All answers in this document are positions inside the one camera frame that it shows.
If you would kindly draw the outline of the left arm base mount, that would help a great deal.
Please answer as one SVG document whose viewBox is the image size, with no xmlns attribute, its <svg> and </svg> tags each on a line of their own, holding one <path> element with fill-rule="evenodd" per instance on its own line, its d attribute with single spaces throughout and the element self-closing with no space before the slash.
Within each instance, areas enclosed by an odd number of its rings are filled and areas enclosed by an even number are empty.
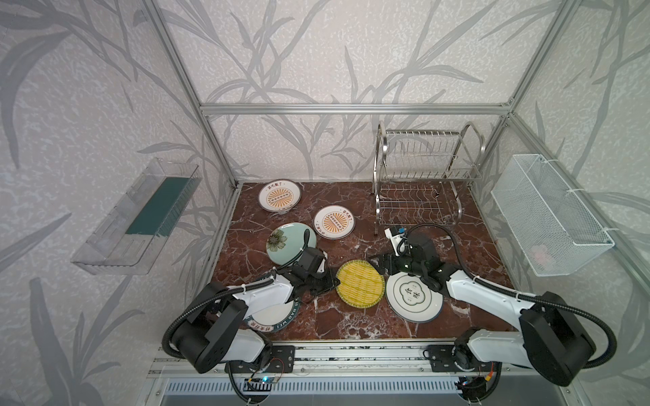
<svg viewBox="0 0 650 406">
<path fill-rule="evenodd" d="M 296 347 L 293 345 L 277 345 L 262 351 L 258 359 L 252 363 L 237 361 L 232 368 L 235 373 L 265 372 L 272 374 L 291 373 L 296 361 Z"/>
</svg>

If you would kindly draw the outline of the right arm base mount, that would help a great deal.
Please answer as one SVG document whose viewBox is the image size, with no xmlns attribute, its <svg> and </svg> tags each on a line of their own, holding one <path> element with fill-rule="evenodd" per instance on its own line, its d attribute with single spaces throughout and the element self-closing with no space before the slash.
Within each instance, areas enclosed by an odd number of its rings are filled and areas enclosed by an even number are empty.
<svg viewBox="0 0 650 406">
<path fill-rule="evenodd" d="M 488 374 L 493 370 L 490 362 L 480 361 L 465 345 L 434 344 L 422 352 L 432 372 L 457 372 Z"/>
</svg>

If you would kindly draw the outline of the yellow woven bamboo plate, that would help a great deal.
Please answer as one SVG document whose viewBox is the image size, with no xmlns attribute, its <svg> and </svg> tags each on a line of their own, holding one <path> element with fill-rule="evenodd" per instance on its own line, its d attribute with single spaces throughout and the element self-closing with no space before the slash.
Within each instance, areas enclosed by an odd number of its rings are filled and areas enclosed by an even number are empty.
<svg viewBox="0 0 650 406">
<path fill-rule="evenodd" d="M 336 287 L 337 294 L 348 306 L 368 309 L 377 305 L 384 297 L 384 277 L 369 262 L 345 262 L 336 277 L 340 282 Z"/>
</svg>

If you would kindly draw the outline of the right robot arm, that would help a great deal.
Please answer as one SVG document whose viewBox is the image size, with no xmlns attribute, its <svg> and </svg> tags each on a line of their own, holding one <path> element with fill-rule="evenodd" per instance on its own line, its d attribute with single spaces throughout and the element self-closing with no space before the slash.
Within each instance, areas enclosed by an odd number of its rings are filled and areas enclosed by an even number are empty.
<svg viewBox="0 0 650 406">
<path fill-rule="evenodd" d="M 428 322 L 446 298 L 466 302 L 511 326 L 508 332 L 470 328 L 455 340 L 457 368 L 475 363 L 511 364 L 534 370 L 547 381 L 568 386 L 587 367 L 596 345 L 563 299 L 550 292 L 526 299 L 523 293 L 471 277 L 459 265 L 443 262 L 423 233 L 387 228 L 391 250 L 377 255 L 388 275 L 386 294 L 394 311 L 412 322 Z"/>
</svg>

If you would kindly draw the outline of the white plate green rim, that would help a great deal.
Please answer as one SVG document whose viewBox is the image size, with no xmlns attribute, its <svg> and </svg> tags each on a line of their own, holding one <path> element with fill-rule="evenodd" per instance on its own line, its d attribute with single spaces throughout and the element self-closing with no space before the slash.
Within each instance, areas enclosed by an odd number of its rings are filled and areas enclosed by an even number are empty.
<svg viewBox="0 0 650 406">
<path fill-rule="evenodd" d="M 414 323 L 433 321 L 443 308 L 442 294 L 431 291 L 421 279 L 404 272 L 388 278 L 385 294 L 394 313 Z"/>
</svg>

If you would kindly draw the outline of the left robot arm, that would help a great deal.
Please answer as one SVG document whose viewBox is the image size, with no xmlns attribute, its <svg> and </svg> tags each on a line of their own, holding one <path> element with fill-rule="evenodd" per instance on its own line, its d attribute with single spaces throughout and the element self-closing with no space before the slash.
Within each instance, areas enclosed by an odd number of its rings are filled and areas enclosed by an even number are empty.
<svg viewBox="0 0 650 406">
<path fill-rule="evenodd" d="M 339 284 L 327 259 L 324 251 L 305 247 L 253 283 L 208 284 L 167 328 L 162 350 L 199 373 L 220 364 L 266 369 L 277 350 L 263 333 L 291 322 L 304 294 L 316 298 Z"/>
</svg>

